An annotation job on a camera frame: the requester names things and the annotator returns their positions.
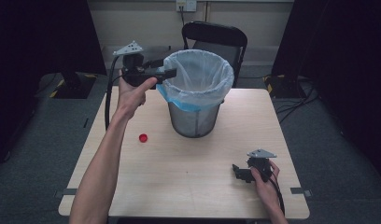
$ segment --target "chair backrest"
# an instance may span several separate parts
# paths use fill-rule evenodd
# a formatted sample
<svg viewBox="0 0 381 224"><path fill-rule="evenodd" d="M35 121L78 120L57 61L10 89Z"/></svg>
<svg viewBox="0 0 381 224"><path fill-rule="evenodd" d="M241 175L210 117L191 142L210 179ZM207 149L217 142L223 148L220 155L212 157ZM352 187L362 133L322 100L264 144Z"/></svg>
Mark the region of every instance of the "chair backrest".
<svg viewBox="0 0 381 224"><path fill-rule="evenodd" d="M228 61L237 84L241 64L247 48L247 36L238 28L206 21L191 21L182 27L184 49L189 49L188 39L195 40L193 49L202 49L218 54Z"/></svg>

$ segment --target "wall outlet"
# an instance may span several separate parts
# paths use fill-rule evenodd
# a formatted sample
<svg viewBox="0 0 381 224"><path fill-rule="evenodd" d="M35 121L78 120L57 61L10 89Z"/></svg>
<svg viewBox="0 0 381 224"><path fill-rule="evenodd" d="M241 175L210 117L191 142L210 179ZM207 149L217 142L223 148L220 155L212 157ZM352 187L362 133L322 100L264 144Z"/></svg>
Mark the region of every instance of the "wall outlet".
<svg viewBox="0 0 381 224"><path fill-rule="evenodd" d="M182 11L187 11L187 0L176 0L176 11L181 11L181 7Z"/></svg>
<svg viewBox="0 0 381 224"><path fill-rule="evenodd" d="M197 1L196 0L187 0L187 11L196 11Z"/></svg>

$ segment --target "wall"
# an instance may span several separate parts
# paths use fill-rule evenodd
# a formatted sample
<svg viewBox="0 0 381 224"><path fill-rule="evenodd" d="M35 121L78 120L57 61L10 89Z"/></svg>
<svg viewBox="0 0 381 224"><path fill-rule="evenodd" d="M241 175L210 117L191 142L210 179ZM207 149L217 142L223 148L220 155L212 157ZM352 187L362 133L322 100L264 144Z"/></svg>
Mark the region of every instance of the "wall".
<svg viewBox="0 0 381 224"><path fill-rule="evenodd" d="M111 65L112 52L133 40L145 50L146 60L183 49L175 1L90 1L89 6L106 67ZM290 0L198 1L196 12L184 13L184 22L236 26L248 37L244 64L273 64L291 8Z"/></svg>

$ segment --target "light blue trash bag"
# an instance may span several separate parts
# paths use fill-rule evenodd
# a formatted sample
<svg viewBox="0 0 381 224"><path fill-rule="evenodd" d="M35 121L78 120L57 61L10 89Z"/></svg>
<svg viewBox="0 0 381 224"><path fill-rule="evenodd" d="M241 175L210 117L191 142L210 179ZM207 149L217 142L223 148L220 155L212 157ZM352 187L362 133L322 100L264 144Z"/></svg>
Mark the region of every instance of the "light blue trash bag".
<svg viewBox="0 0 381 224"><path fill-rule="evenodd" d="M229 63L217 54L186 49L164 59L161 69L176 68L176 77L156 85L168 103L183 111L200 111L221 104L232 87Z"/></svg>

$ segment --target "wooden table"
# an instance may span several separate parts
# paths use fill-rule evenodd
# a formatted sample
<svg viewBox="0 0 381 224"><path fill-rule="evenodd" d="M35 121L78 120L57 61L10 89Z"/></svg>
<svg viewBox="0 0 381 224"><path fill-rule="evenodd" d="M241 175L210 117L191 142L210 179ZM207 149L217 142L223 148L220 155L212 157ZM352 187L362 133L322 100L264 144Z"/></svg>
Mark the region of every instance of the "wooden table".
<svg viewBox="0 0 381 224"><path fill-rule="evenodd" d="M118 88L112 91L115 111ZM105 99L69 181L77 189L105 133ZM148 135L141 143L138 136ZM286 141L265 90L231 89L219 109L216 126L202 138L176 133L167 103L158 91L147 91L147 103L130 120L122 146L112 217L267 218L254 184L236 179L232 164L247 168L247 152L263 148L277 155L279 186L287 218L307 218L301 185ZM69 216L73 195L59 207Z"/></svg>

